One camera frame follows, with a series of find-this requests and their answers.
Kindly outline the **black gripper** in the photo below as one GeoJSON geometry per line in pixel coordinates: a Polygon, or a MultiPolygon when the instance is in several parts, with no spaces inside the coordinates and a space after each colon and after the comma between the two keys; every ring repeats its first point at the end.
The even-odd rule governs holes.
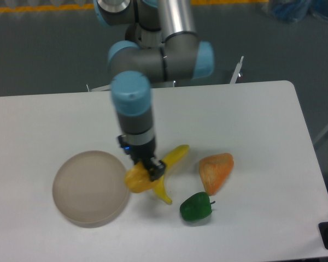
{"type": "Polygon", "coordinates": [[[129,144],[125,134],[119,135],[117,140],[124,153],[130,155],[134,165],[139,162],[143,163],[152,182],[159,180],[164,175],[166,164],[155,157],[155,138],[142,145],[129,144]]]}

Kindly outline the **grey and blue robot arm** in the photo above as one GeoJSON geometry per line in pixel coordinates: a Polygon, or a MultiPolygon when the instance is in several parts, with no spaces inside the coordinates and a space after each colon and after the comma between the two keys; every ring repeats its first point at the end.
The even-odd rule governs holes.
{"type": "Polygon", "coordinates": [[[200,41],[190,1],[94,1],[98,19],[127,25],[125,39],[108,52],[111,96],[121,134],[118,142],[149,180],[168,164],[155,156],[152,84],[210,76],[214,51],[200,41]]]}

